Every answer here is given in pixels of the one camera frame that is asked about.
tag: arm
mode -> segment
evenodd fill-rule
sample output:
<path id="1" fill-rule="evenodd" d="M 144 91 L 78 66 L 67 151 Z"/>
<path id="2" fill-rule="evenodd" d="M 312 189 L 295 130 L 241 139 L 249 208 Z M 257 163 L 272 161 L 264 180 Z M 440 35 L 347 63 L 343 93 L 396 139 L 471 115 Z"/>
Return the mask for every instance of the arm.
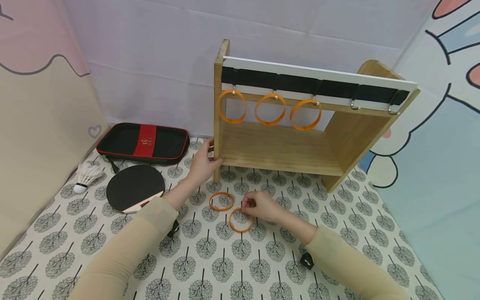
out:
<path id="1" fill-rule="evenodd" d="M 406 300 L 405 291 L 365 255 L 338 234 L 316 226 L 283 209 L 265 192 L 250 192 L 242 202 L 249 215 L 281 224 L 294 234 L 325 274 L 352 289 L 362 300 Z"/>
<path id="2" fill-rule="evenodd" d="M 172 228 L 178 210 L 190 195 L 223 163 L 210 160 L 213 139 L 204 142 L 195 154 L 190 173 L 163 198 L 156 197 L 116 234 L 92 259 L 72 291 L 69 300 L 118 300 L 140 261 L 152 244 Z"/>

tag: orange rubber band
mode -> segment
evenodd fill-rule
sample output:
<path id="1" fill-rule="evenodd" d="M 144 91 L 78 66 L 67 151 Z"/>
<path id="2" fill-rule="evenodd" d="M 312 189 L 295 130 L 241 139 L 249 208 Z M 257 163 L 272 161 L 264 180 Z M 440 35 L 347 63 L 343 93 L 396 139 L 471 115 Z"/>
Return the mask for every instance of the orange rubber band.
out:
<path id="1" fill-rule="evenodd" d="M 239 119 L 229 119 L 229 118 L 225 117 L 225 115 L 220 110 L 220 102 L 222 101 L 222 98 L 225 97 L 228 94 L 232 94 L 232 92 L 235 92 L 235 94 L 238 95 L 243 101 L 243 107 L 244 107 L 245 111 L 243 113 L 243 116 L 241 116 Z M 243 119 L 245 118 L 245 115 L 247 114 L 247 102 L 245 102 L 245 98 L 243 97 L 242 93 L 240 93 L 239 91 L 237 91 L 235 89 L 225 90 L 218 97 L 217 110 L 218 110 L 218 114 L 220 115 L 220 117 L 222 119 L 224 119 L 225 121 L 227 121 L 228 123 L 232 123 L 232 124 L 240 123 L 240 122 L 243 121 Z"/>
<path id="2" fill-rule="evenodd" d="M 260 105 L 260 103 L 264 102 L 265 100 L 267 100 L 268 98 L 275 98 L 275 96 L 277 96 L 278 100 L 280 100 L 282 103 L 283 103 L 283 112 L 282 114 L 280 115 L 280 117 L 278 117 L 278 119 L 276 120 L 273 120 L 273 121 L 270 121 L 270 122 L 267 122 L 267 121 L 264 121 L 262 119 L 260 119 L 258 116 L 257 116 L 257 108 L 258 106 Z M 277 93 L 271 93 L 271 94 L 268 94 L 268 95 L 265 95 L 262 99 L 260 99 L 257 103 L 257 106 L 255 106 L 255 117 L 257 118 L 257 121 L 260 123 L 260 124 L 263 124 L 263 125 L 266 125 L 266 126 L 273 126 L 275 124 L 277 124 L 278 122 L 280 122 L 283 117 L 285 116 L 285 112 L 287 111 L 287 104 L 285 102 L 285 100 L 283 99 L 283 97 L 280 95 L 280 94 L 277 94 Z"/>
<path id="3" fill-rule="evenodd" d="M 244 230 L 239 230 L 239 229 L 236 229 L 235 227 L 233 227 L 233 224 L 232 224 L 232 215 L 236 212 L 240 210 L 241 211 L 241 207 L 239 208 L 235 208 L 231 213 L 230 213 L 230 217 L 228 218 L 228 222 L 230 223 L 230 227 L 233 229 L 233 231 L 235 232 L 238 232 L 238 233 L 244 233 L 244 232 L 247 232 L 250 230 L 250 228 L 252 227 L 253 225 L 253 216 L 250 216 L 250 226 L 248 226 L 247 229 L 244 229 Z"/>
<path id="4" fill-rule="evenodd" d="M 318 110 L 319 110 L 318 117 L 315 121 L 313 121 L 312 124 L 310 124 L 308 126 L 297 126 L 293 123 L 293 114 L 295 114 L 297 109 L 299 109 L 302 105 L 307 104 L 307 103 L 313 103 L 313 104 L 318 103 L 318 105 L 320 106 L 318 108 Z M 308 99 L 308 100 L 300 101 L 299 103 L 297 103 L 297 105 L 295 105 L 295 107 L 290 112 L 290 122 L 292 123 L 293 128 L 298 129 L 298 130 L 310 130 L 310 129 L 314 128 L 315 126 L 317 126 L 318 122 L 320 122 L 321 119 L 322 119 L 322 106 L 321 106 L 320 102 L 318 102 L 315 99 Z"/>
<path id="5" fill-rule="evenodd" d="M 218 196 L 218 195 L 225 195 L 225 196 L 228 196 L 230 197 L 230 199 L 232 199 L 232 204 L 230 204 L 229 207 L 226 207 L 226 208 L 218 208 L 216 206 L 213 206 L 213 197 L 215 196 Z M 215 194 L 213 194 L 210 199 L 208 200 L 208 205 L 210 205 L 210 208 L 217 211 L 217 212 L 224 212 L 224 211 L 227 211 L 229 209 L 231 209 L 233 207 L 233 204 L 235 203 L 235 198 L 233 198 L 233 196 L 227 192 L 216 192 Z"/>

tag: wooden rack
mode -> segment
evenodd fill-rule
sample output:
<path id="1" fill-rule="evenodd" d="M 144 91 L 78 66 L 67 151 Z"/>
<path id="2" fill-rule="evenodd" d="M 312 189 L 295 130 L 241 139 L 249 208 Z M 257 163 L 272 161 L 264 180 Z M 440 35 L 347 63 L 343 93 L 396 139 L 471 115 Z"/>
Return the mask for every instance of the wooden rack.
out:
<path id="1" fill-rule="evenodd" d="M 386 110 L 353 110 L 350 106 L 333 104 L 332 101 L 326 103 L 319 98 L 322 109 L 335 111 L 325 131 L 298 131 L 290 127 L 270 127 L 246 122 L 227 123 L 220 118 L 216 102 L 222 93 L 222 68 L 229 52 L 230 40 L 224 39 L 214 64 L 214 153 L 215 158 L 225 156 L 226 166 L 320 174 L 323 175 L 325 188 L 332 192 L 398 118 L 398 115 L 392 115 Z M 376 60 L 366 61 L 358 74 L 403 80 Z M 239 91 L 247 101 L 258 101 L 265 95 L 248 94 L 241 89 Z M 403 112 L 419 92 L 414 84 L 398 112 Z M 300 101 L 286 98 L 282 92 L 280 94 L 289 106 Z M 238 99 L 233 95 L 228 98 Z M 224 114 L 226 103 L 223 99 L 220 107 Z M 265 103 L 277 102 L 269 99 Z M 305 107 L 318 109 L 315 105 Z M 219 177 L 220 168 L 214 173 L 214 181 L 217 182 Z"/>

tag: patterned tablecloth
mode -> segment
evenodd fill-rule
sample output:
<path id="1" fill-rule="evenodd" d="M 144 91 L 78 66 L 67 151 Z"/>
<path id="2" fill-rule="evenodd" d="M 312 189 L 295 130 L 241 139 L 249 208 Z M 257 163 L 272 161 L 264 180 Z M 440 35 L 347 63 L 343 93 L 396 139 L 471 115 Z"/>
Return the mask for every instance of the patterned tablecloth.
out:
<path id="1" fill-rule="evenodd" d="M 186 157 L 172 167 L 154 166 L 167 190 L 188 173 L 202 140 L 192 139 Z M 104 167 L 87 193 L 73 193 L 68 180 L 45 211 L 0 263 L 2 300 L 65 300 L 98 250 L 134 215 L 114 211 L 106 187 L 110 164 L 94 151 L 87 159 Z M 116 161 L 120 169 L 134 164 Z M 348 299 L 358 297 L 317 267 L 305 269 L 305 252 L 285 228 L 256 220 L 249 232 L 234 232 L 228 212 L 213 211 L 212 193 L 228 191 L 240 206 L 247 191 L 267 191 L 284 208 L 317 225 L 326 225 L 386 270 L 412 299 L 442 299 L 405 235 L 398 228 L 365 173 L 355 168 L 327 194 L 321 177 L 264 169 L 222 167 L 221 182 L 202 185 L 182 207 L 180 230 L 156 243 L 125 287 L 124 299 Z M 228 205 L 229 198 L 218 201 Z M 244 222 L 242 214 L 234 215 Z"/>

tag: black case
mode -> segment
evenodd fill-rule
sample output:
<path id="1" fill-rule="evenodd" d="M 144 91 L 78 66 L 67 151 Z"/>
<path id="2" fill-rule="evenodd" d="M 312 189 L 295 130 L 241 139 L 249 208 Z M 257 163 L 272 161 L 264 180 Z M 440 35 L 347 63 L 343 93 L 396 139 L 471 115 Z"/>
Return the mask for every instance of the black case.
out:
<path id="1" fill-rule="evenodd" d="M 184 129 L 119 123 L 103 137 L 96 150 L 111 158 L 171 166 L 181 161 L 189 145 L 190 137 Z"/>

